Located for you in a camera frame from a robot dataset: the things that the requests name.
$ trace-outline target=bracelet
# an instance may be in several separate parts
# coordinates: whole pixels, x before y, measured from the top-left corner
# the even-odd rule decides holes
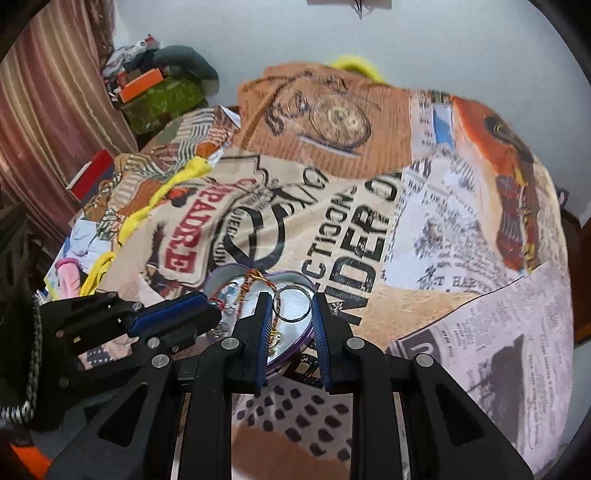
[[[282,317],[281,314],[275,309],[275,303],[276,303],[275,299],[279,300],[280,299],[279,295],[281,294],[282,291],[285,291],[285,290],[299,290],[304,295],[306,295],[306,297],[308,298],[308,303],[309,303],[308,310],[306,310],[306,313],[303,314],[301,317],[298,317],[296,319],[286,319],[285,317]],[[308,314],[310,313],[311,309],[312,309],[312,297],[310,296],[310,294],[308,293],[308,291],[304,287],[297,285],[295,283],[288,284],[285,287],[281,287],[279,290],[277,290],[277,292],[275,293],[275,296],[273,297],[273,312],[275,313],[277,318],[279,318],[287,323],[296,323],[296,322],[299,322],[299,321],[305,319],[308,316]]]

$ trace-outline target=green container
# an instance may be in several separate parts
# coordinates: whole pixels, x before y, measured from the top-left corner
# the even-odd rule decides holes
[[[186,76],[166,77],[121,107],[136,135],[159,131],[172,119],[193,110],[205,95],[198,83]]]

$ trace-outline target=black and white cord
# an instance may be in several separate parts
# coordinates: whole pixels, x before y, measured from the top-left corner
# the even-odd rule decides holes
[[[31,421],[37,405],[37,386],[39,371],[41,370],[41,354],[43,348],[43,334],[41,331],[41,313],[39,299],[33,294],[33,344],[29,363],[29,377],[27,380],[26,400],[18,407],[1,407],[0,420],[10,423],[23,424]]]

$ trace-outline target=yellow rope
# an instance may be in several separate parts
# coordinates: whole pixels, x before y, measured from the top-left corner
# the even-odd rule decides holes
[[[127,217],[119,231],[119,246],[121,247],[127,241],[131,234],[134,233],[139,223],[148,216],[150,211],[158,205],[158,202],[162,200],[175,185],[197,177],[203,177],[208,174],[211,169],[211,166],[204,158],[193,157],[189,160],[182,170],[176,172],[168,182],[162,185],[156,193],[152,195],[148,206]],[[115,260],[116,256],[116,252],[107,252],[97,259],[88,274],[88,278],[80,289],[80,297],[92,295],[96,291],[96,288],[99,286],[100,281],[113,263],[113,260]]]
[[[374,82],[385,83],[384,79],[379,74],[378,69],[361,57],[356,57],[354,55],[341,55],[332,63],[331,67],[345,70],[347,72],[360,73],[364,77],[373,80]]]

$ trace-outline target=striped curtain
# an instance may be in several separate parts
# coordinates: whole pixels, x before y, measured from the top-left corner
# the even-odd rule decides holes
[[[25,203],[49,251],[57,252],[80,207],[65,186],[81,166],[102,148],[137,151],[100,74],[104,45],[95,38],[111,28],[110,11],[112,0],[52,0],[0,64],[2,194]]]

